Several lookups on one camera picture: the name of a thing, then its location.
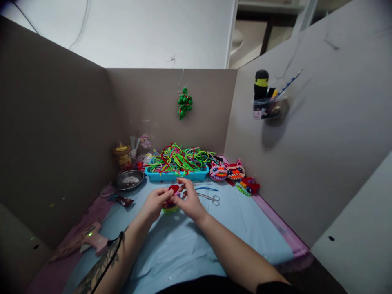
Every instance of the white wall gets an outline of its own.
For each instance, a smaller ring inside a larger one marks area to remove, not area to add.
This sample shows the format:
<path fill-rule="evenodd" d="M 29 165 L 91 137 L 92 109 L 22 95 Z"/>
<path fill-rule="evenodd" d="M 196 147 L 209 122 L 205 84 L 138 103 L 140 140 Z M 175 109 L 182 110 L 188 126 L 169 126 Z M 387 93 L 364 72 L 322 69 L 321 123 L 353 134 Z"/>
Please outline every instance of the white wall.
<path fill-rule="evenodd" d="M 350 294 L 392 293 L 391 179 L 392 152 L 311 250 Z"/>
<path fill-rule="evenodd" d="M 90 0 L 80 42 L 72 50 L 103 67 L 224 69 L 236 0 Z M 69 48 L 85 0 L 20 0 L 39 34 Z M 11 3 L 1 14 L 31 29 Z"/>

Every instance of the pipe cleaner craft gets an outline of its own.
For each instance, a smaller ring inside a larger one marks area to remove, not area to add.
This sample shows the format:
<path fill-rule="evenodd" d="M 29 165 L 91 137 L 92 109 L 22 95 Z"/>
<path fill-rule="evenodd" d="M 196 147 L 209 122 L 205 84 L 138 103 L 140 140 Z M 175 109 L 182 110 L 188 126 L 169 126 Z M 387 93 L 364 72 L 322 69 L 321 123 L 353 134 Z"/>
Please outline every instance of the pipe cleaner craft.
<path fill-rule="evenodd" d="M 209 176 L 214 181 L 220 182 L 227 178 L 227 167 L 229 165 L 227 163 L 220 163 L 217 165 L 214 161 L 211 162 L 211 170 L 209 172 Z"/>
<path fill-rule="evenodd" d="M 237 189 L 246 196 L 256 194 L 260 185 L 256 183 L 254 178 L 243 178 L 242 181 L 236 183 Z"/>
<path fill-rule="evenodd" d="M 188 89 L 184 88 L 183 93 L 180 95 L 180 99 L 178 100 L 178 104 L 180 105 L 180 109 L 178 110 L 180 120 L 183 120 L 187 111 L 192 110 L 192 103 L 192 96 L 188 96 Z"/>
<path fill-rule="evenodd" d="M 146 166 L 151 167 L 150 172 L 176 173 L 185 176 L 192 172 L 205 171 L 214 156 L 214 152 L 201 151 L 199 147 L 181 149 L 176 143 L 166 146 L 162 152 L 155 151 L 153 163 Z"/>
<path fill-rule="evenodd" d="M 180 197 L 181 192 L 178 192 L 179 188 L 180 188 L 180 186 L 178 186 L 178 185 L 171 185 L 169 187 L 169 190 L 173 190 L 173 192 L 174 192 L 173 196 Z M 177 212 L 178 210 L 180 210 L 180 208 L 177 205 L 175 205 L 173 202 L 171 202 L 170 200 L 167 200 L 166 203 L 164 203 L 163 207 L 162 207 L 162 211 L 164 214 L 172 214 L 174 212 Z"/>
<path fill-rule="evenodd" d="M 245 169 L 242 167 L 241 159 L 227 167 L 227 177 L 230 180 L 240 180 L 245 177 Z"/>

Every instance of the hanging hook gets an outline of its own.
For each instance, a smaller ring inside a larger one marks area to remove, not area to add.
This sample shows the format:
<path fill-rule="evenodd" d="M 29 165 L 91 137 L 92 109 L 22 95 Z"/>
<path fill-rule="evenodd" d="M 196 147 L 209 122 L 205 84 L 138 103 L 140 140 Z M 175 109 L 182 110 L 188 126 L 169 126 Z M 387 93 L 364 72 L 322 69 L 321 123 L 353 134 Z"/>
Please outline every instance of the hanging hook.
<path fill-rule="evenodd" d="M 182 91 L 180 91 L 180 84 L 181 84 L 181 81 L 183 80 L 183 76 L 184 76 L 184 69 L 183 69 L 183 73 L 182 73 L 182 75 L 181 75 L 180 82 L 178 82 L 177 91 L 178 91 L 179 93 L 182 93 Z"/>

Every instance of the arm tattoo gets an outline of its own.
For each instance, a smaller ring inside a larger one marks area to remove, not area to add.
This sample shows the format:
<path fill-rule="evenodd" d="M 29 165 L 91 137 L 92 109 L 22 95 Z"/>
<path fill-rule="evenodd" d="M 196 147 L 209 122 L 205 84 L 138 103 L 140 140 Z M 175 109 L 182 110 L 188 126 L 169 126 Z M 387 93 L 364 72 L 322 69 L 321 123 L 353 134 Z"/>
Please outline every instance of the arm tattoo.
<path fill-rule="evenodd" d="M 107 267 L 114 253 L 116 252 L 119 241 L 120 238 L 118 238 L 116 242 L 113 242 L 112 245 L 110 245 L 108 251 L 98 260 L 98 262 L 93 266 L 93 268 L 89 271 L 89 273 L 83 278 L 83 280 L 77 286 L 77 288 L 73 292 L 74 294 L 91 293 L 96 283 L 98 282 L 103 272 L 105 271 L 105 268 Z M 117 253 L 113 259 L 113 262 L 111 263 L 111 267 L 114 266 L 116 261 L 118 261 Z"/>

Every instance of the plastic container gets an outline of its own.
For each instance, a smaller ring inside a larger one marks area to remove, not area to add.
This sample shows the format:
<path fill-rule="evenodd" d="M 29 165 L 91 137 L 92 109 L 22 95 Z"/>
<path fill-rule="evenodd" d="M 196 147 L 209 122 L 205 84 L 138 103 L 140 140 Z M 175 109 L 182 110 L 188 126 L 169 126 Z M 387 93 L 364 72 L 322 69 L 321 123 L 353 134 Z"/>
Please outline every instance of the plastic container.
<path fill-rule="evenodd" d="M 155 158 L 153 158 L 150 161 L 151 163 L 155 162 Z M 148 175 L 150 182 L 176 182 L 177 178 L 179 177 L 178 174 L 170 172 L 170 173 L 165 173 L 163 172 L 162 175 L 160 176 L 159 173 L 156 172 L 150 172 L 152 167 L 146 168 L 144 173 Z M 209 167 L 206 165 L 205 169 L 203 171 L 196 171 L 196 172 L 191 172 L 189 175 L 184 176 L 183 178 L 190 179 L 191 181 L 203 181 L 205 180 L 205 177 L 209 173 Z"/>
<path fill-rule="evenodd" d="M 131 162 L 131 148 L 129 146 L 123 146 L 120 143 L 120 146 L 113 149 L 113 154 L 116 156 L 121 170 L 129 170 L 132 168 L 132 166 L 131 166 L 131 163 L 132 163 Z"/>

